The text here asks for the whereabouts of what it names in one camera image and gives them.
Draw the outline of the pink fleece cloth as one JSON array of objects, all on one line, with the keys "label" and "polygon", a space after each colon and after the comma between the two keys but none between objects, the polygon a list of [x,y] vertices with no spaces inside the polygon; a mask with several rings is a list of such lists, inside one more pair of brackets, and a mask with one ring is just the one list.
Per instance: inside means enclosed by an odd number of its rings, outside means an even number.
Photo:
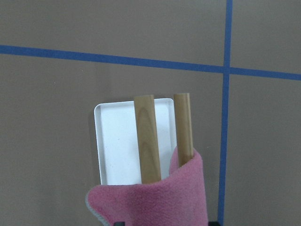
[{"label": "pink fleece cloth", "polygon": [[175,150],[169,176],[152,184],[99,185],[85,198],[104,226],[206,226],[208,216],[201,155],[178,166]]}]

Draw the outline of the left wooden rack bar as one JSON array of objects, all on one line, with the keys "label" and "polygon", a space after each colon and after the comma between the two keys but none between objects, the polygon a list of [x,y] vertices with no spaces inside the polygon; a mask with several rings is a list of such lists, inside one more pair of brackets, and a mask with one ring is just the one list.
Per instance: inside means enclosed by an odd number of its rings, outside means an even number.
[{"label": "left wooden rack bar", "polygon": [[143,184],[161,180],[154,96],[134,97],[141,181]]}]

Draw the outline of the white rack tray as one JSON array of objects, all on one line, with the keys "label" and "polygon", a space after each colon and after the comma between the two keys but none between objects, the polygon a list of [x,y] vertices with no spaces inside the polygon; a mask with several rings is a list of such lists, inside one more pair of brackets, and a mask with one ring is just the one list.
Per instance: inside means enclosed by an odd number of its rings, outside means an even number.
[{"label": "white rack tray", "polygon": [[[159,98],[154,105],[161,177],[165,179],[176,147],[174,101]],[[94,117],[101,184],[141,183],[134,102],[99,104]]]}]

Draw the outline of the wooden rack bar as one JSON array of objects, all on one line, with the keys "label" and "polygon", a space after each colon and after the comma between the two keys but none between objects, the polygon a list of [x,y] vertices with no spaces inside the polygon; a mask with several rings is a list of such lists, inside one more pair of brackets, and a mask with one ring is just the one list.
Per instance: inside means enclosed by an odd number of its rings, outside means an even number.
[{"label": "wooden rack bar", "polygon": [[179,167],[194,156],[190,94],[174,94],[174,113]]},{"label": "wooden rack bar", "polygon": [[143,184],[161,180],[154,96],[134,97],[141,181]]}]

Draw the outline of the right wooden rack bar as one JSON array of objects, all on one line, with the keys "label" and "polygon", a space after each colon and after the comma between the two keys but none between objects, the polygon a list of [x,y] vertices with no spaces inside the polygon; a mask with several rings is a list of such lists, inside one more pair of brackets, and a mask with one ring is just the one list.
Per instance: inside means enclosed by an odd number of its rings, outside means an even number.
[{"label": "right wooden rack bar", "polygon": [[190,94],[174,94],[174,113],[179,167],[194,156]]}]

